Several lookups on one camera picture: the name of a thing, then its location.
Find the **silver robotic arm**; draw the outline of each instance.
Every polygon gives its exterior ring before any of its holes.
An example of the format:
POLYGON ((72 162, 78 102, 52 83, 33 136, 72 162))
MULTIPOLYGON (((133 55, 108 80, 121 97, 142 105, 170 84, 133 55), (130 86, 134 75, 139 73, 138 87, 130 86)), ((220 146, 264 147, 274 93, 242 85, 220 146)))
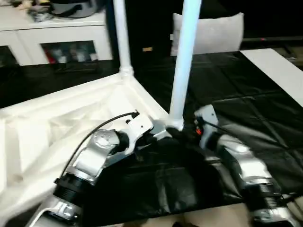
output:
POLYGON ((77 225, 85 194, 95 185, 102 170, 132 154, 136 141, 152 128, 148 116, 139 114, 121 130, 96 130, 55 180, 53 194, 43 201, 26 227, 77 225))
POLYGON ((281 204, 280 188, 265 163, 236 137, 218 133, 213 106, 200 108, 195 116, 197 124, 203 129, 200 147, 214 152, 230 171, 254 226, 300 227, 287 206, 281 204))

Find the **black tablecloth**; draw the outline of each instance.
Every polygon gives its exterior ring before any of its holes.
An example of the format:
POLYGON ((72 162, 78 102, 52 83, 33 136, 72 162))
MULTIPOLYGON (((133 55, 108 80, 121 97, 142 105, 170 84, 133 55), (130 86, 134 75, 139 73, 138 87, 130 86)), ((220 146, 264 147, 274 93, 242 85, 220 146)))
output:
MULTIPOLYGON (((107 64, 88 72, 69 65, 22 67, 1 84, 1 106, 110 75, 115 69, 107 64)), ((167 58, 134 68, 138 81, 166 111, 174 67, 175 59, 167 58)), ((243 138, 265 161, 283 192, 303 190, 303 109, 276 83, 239 52, 197 55, 184 111, 186 127, 193 111, 206 104, 214 105, 222 127, 243 138)), ((195 147, 166 138, 103 172, 84 206, 84 222, 101 226, 240 201, 195 147)))

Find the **white pole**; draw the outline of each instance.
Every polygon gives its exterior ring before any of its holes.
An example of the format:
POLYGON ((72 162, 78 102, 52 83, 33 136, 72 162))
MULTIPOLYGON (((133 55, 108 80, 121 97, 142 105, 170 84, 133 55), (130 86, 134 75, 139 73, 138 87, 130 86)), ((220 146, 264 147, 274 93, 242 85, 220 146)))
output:
POLYGON ((133 74, 129 53, 125 0, 114 0, 114 11, 120 57, 120 72, 123 75, 133 74))
POLYGON ((193 58, 197 23, 202 0, 184 0, 182 27, 175 69, 167 126, 183 129, 183 109, 187 93, 188 79, 193 58))

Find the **table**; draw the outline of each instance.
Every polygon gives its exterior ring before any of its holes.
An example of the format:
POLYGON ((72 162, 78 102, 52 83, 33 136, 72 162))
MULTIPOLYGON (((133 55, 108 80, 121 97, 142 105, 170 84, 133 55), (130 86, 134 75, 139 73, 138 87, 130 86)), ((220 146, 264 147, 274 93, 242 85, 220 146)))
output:
MULTIPOLYGON (((134 67, 138 81, 166 111, 169 110, 174 67, 174 58, 134 67)), ((61 80, 68 87, 98 77, 94 72, 64 73, 61 67, 27 69, 31 74, 25 74, 25 68, 21 68, 6 86, 2 84, 4 91, 0 92, 6 92, 6 103, 62 89, 59 87, 61 80), (49 73, 44 81, 27 78, 42 70, 49 73), (35 89, 29 91, 19 86, 35 89), (14 93, 16 89, 20 91, 18 95, 14 93)), ((284 193, 302 191, 301 77, 303 72, 273 50, 194 56, 184 111, 186 129, 192 126, 194 110, 213 104, 220 125, 246 140, 256 156, 266 162, 284 193)), ((176 140, 163 139, 138 155, 144 162, 131 156, 104 171, 85 205, 87 224, 122 223, 242 201, 224 176, 205 163, 193 148, 176 140), (92 208, 92 203, 100 204, 98 209, 92 208)))

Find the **white metal frame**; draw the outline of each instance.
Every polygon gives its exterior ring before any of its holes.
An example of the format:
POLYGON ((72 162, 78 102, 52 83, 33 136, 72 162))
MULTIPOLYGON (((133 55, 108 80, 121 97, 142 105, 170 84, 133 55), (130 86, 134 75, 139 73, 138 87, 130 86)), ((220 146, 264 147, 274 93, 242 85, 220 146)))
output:
MULTIPOLYGON (((30 120, 34 119, 36 121, 54 118, 56 116, 69 113, 69 111, 77 110, 79 107, 86 108, 87 105, 94 103, 96 100, 101 99, 101 97, 103 97, 103 99, 105 98, 106 102, 108 103, 108 109, 110 109, 112 116, 133 111, 133 108, 137 109, 141 113, 149 115, 150 118, 157 123, 155 124, 156 128, 154 129, 154 133, 156 133, 158 139, 161 139, 167 135, 165 131, 165 121, 169 123, 170 126, 181 130, 183 127, 182 113, 196 31, 193 24, 196 25, 197 23, 200 4, 201 0, 185 0, 184 3, 184 21, 181 29, 178 60, 176 65, 177 70, 175 74, 170 108, 170 118, 168 118, 168 114, 163 110, 163 108, 134 78, 133 69, 130 63, 125 2, 124 0, 114 0, 117 38, 121 62, 120 72, 106 78, 71 87, 37 99, 1 109, 0 141, 2 142, 0 143, 0 160, 10 159, 12 162, 21 164, 23 161, 29 163, 28 159, 33 158, 31 155, 27 155, 27 153, 23 154, 23 156, 19 153, 16 154, 15 157, 9 158, 9 156, 12 155, 12 152, 10 150, 8 153, 6 150, 6 143, 10 143, 12 146, 14 146, 16 141, 14 139, 6 141, 5 136, 8 133, 6 131, 8 124, 12 123, 14 119, 27 120, 27 118, 29 118, 30 120), (108 91, 112 91, 113 89, 118 90, 117 94, 115 93, 110 98, 106 98, 108 91), (127 98, 128 102, 121 101, 121 99, 125 98, 127 98)), ((27 125, 28 130, 34 130, 31 128, 33 125, 28 123, 27 125)), ((23 132, 25 137, 23 140, 26 143, 28 143, 27 135, 31 135, 28 130, 23 132)), ((59 156, 44 158, 46 162, 42 164, 42 166, 40 161, 38 161, 38 166, 31 167, 31 171, 29 171, 30 177, 27 179, 23 179, 24 176, 22 175, 22 168, 26 169, 26 167, 29 166, 28 164, 27 166, 21 165, 16 169, 13 169, 15 171, 14 174, 19 177, 10 186, 7 185, 5 174, 7 169, 10 170, 11 166, 8 166, 9 163, 7 162, 0 165, 0 173, 2 173, 2 175, 0 175, 0 193, 2 193, 2 199, 0 200, 0 227, 2 227, 11 217, 25 211, 30 206, 41 201, 53 190, 53 180, 60 174, 63 167, 62 164, 64 164, 68 159, 68 157, 62 157, 62 155, 65 153, 62 151, 71 151, 71 148, 74 147, 73 143, 77 143, 81 137, 83 138, 83 132, 82 134, 78 133, 76 136, 74 136, 71 140, 69 140, 69 143, 64 141, 61 142, 61 144, 59 144, 60 146, 58 146, 56 150, 60 151, 59 153, 56 153, 59 156)), ((46 150, 47 152, 45 152, 45 150, 40 152, 44 151, 44 154, 47 156, 50 155, 51 153, 49 152, 49 149, 46 150)))

